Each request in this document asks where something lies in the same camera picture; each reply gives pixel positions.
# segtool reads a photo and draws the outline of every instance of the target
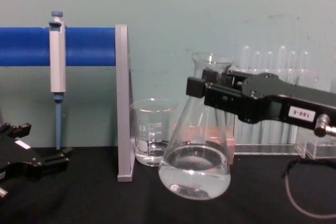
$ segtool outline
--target black cable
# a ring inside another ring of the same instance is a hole
[[[286,170],[283,174],[283,178],[285,179],[285,185],[286,185],[286,193],[288,196],[289,201],[291,204],[302,214],[316,219],[334,219],[336,218],[336,214],[329,214],[329,215],[319,215],[319,214],[313,214],[311,212],[308,212],[304,209],[302,209],[293,199],[293,196],[289,189],[289,171],[296,165],[296,164],[309,164],[309,165],[322,165],[322,166],[328,166],[330,168],[336,169],[336,163],[330,160],[311,160],[311,159],[296,159],[294,161],[289,162],[289,164],[286,167]]]

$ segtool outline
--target clear liquid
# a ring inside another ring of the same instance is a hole
[[[223,153],[199,145],[180,146],[162,158],[159,176],[171,192],[194,200],[220,196],[231,180],[228,160]]]
[[[143,165],[159,166],[167,145],[167,141],[151,142],[148,144],[148,152],[141,151],[137,146],[135,149],[135,158]]]

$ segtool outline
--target black tabletop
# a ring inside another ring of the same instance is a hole
[[[281,174],[295,158],[235,156],[228,190],[198,202],[172,194],[158,168],[138,162],[132,182],[117,182],[116,147],[75,148],[65,173],[1,184],[9,194],[0,200],[0,223],[336,223],[308,218],[290,204]],[[336,212],[335,182],[327,167],[298,165],[290,173],[297,203],[317,214]]]

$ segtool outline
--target gray metal bracket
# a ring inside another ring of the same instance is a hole
[[[134,129],[130,105],[133,102],[130,46],[127,25],[115,27],[115,68],[117,75],[118,182],[132,181],[134,168]]]

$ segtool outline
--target erlenmeyer flask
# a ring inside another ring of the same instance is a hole
[[[203,69],[222,72],[232,64],[214,54],[194,53],[194,77]],[[189,97],[160,162],[159,176],[171,192],[188,199],[208,200],[230,184],[224,111]]]

